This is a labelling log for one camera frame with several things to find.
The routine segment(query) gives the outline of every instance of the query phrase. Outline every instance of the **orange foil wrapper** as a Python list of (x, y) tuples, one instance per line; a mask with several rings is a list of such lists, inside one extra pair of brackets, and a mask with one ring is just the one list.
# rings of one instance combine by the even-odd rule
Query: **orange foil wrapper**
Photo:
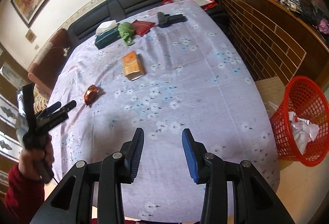
[(98, 88), (95, 85), (89, 86), (83, 98), (85, 99), (86, 106), (91, 105), (97, 96)]

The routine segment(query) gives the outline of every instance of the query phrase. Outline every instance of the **orange box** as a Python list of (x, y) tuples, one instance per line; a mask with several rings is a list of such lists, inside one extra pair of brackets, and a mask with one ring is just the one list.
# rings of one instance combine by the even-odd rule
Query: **orange box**
[(145, 75), (144, 69), (135, 51), (122, 58), (123, 73), (129, 80), (135, 80)]

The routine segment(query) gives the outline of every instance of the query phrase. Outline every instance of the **hand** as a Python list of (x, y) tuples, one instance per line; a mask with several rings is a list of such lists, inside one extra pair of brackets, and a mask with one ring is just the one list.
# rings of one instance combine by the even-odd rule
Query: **hand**
[(55, 161), (54, 159), (54, 150), (51, 144), (51, 136), (47, 136), (47, 144), (44, 150), (40, 149), (31, 149), (26, 150), (23, 149), (19, 156), (19, 171), (22, 175), (34, 181), (39, 181), (41, 178), (37, 173), (36, 168), (34, 167), (33, 161), (43, 160), (47, 162), (47, 164), (51, 167), (52, 163)]

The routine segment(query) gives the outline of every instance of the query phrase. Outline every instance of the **purple floral sheet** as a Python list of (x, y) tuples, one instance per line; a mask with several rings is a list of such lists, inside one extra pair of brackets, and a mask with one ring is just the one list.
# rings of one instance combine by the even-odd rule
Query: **purple floral sheet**
[[(138, 175), (122, 185), (125, 215), (162, 222), (199, 221), (205, 185), (190, 178), (181, 134), (223, 160), (250, 160), (270, 186), (279, 185), (274, 137), (259, 92), (235, 48), (193, 1), (161, 6), (124, 21), (157, 23), (157, 12), (183, 13), (188, 21), (157, 25), (128, 47), (122, 40), (98, 50), (94, 37), (79, 45), (58, 77), (49, 104), (76, 100), (69, 119), (51, 131), (54, 172), (60, 180), (78, 161), (98, 162), (145, 133)], [(129, 81), (121, 58), (140, 54), (146, 75)], [(86, 107), (83, 95), (95, 84), (103, 94)], [(94, 205), (97, 205), (95, 186)], [(228, 214), (233, 214), (232, 185)]]

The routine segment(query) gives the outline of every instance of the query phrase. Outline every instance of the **sofa backrest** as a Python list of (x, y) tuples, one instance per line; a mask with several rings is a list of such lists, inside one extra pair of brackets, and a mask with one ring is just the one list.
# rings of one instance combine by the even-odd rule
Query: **sofa backrest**
[(96, 33), (100, 23), (121, 21), (137, 13), (161, 6), (163, 0), (106, 0), (73, 22), (68, 28), (73, 47)]

